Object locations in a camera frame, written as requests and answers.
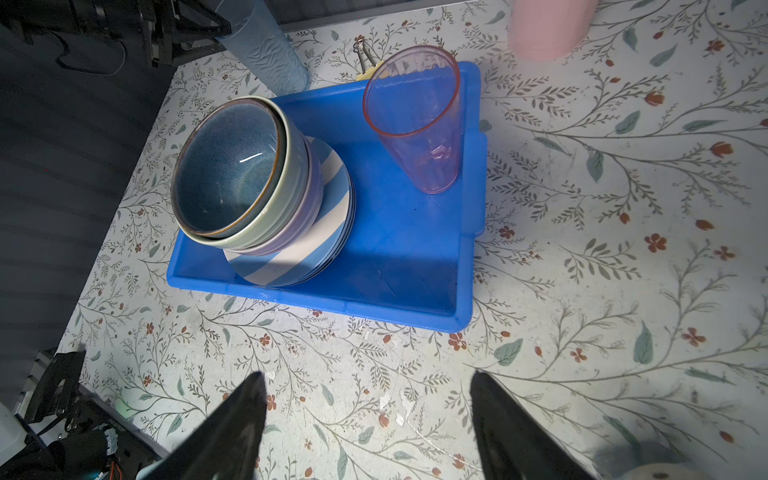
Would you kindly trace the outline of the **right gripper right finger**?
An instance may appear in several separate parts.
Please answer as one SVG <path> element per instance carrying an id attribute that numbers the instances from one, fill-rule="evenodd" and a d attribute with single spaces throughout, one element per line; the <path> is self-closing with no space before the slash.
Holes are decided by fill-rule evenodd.
<path id="1" fill-rule="evenodd" d="M 489 374 L 471 379 L 472 421 L 487 479 L 590 479 Z"/>

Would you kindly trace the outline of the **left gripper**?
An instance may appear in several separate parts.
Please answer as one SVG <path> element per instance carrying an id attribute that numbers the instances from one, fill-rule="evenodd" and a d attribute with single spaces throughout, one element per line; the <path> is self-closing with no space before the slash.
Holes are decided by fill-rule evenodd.
<path id="1" fill-rule="evenodd" d="M 66 35 L 137 44 L 154 67 L 178 67 L 221 52 L 232 24 L 203 1 L 3 1 L 1 24 L 27 44 L 51 35 L 70 52 Z"/>

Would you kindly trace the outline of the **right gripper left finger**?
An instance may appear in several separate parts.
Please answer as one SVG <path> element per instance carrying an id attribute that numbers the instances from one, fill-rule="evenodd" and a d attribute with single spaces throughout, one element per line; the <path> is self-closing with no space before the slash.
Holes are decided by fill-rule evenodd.
<path id="1" fill-rule="evenodd" d="M 264 434 L 267 392 L 254 372 L 167 457 L 140 471 L 142 479 L 253 479 Z"/>

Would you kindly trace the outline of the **blue translucent tumbler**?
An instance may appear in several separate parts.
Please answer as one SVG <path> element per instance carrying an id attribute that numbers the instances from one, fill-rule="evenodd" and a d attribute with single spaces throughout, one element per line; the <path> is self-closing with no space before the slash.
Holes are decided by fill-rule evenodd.
<path id="1" fill-rule="evenodd" d="M 261 0 L 215 1 L 232 32 L 217 40 L 276 96 L 307 90 L 310 74 Z"/>

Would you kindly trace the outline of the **blue grey bowl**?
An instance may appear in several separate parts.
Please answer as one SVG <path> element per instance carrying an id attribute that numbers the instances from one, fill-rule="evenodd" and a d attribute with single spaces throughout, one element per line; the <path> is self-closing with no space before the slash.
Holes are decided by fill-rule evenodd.
<path id="1" fill-rule="evenodd" d="M 217 108 L 177 161 L 171 200 L 180 225 L 213 239 L 241 230 L 276 189 L 286 151 L 283 121 L 264 101 L 240 98 Z"/>

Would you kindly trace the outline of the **green bowl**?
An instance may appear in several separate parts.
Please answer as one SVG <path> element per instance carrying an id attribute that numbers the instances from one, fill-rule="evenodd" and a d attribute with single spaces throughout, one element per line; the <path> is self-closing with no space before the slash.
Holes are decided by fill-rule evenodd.
<path id="1" fill-rule="evenodd" d="M 287 151 L 282 173 L 276 189 L 266 206 L 241 230 L 225 238 L 206 238 L 192 234 L 178 222 L 179 228 L 191 240 L 220 249 L 242 249 L 259 245 L 272 238 L 289 217 L 296 211 L 309 178 L 310 160 L 304 142 L 304 135 L 283 109 L 273 101 L 258 98 L 274 108 L 283 121 L 287 134 Z"/>

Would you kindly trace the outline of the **pink bowl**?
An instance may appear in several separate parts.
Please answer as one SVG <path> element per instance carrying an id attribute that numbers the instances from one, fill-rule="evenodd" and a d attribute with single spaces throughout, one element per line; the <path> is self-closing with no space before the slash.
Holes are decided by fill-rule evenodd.
<path id="1" fill-rule="evenodd" d="M 319 213 L 324 190 L 321 160 L 312 148 L 314 140 L 314 137 L 306 136 L 304 138 L 310 160 L 309 178 L 303 197 L 293 216 L 272 238 L 259 245 L 239 249 L 238 253 L 252 256 L 277 253 L 295 243 L 312 226 Z"/>

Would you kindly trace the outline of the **pink translucent tumbler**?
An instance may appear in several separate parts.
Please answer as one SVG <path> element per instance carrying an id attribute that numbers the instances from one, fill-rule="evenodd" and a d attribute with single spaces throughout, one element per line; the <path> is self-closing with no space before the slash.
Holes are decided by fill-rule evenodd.
<path id="1" fill-rule="evenodd" d="M 460 71 L 455 57 L 436 46 L 414 46 L 383 61 L 365 88 L 368 125 L 426 194 L 447 190 L 460 170 Z"/>

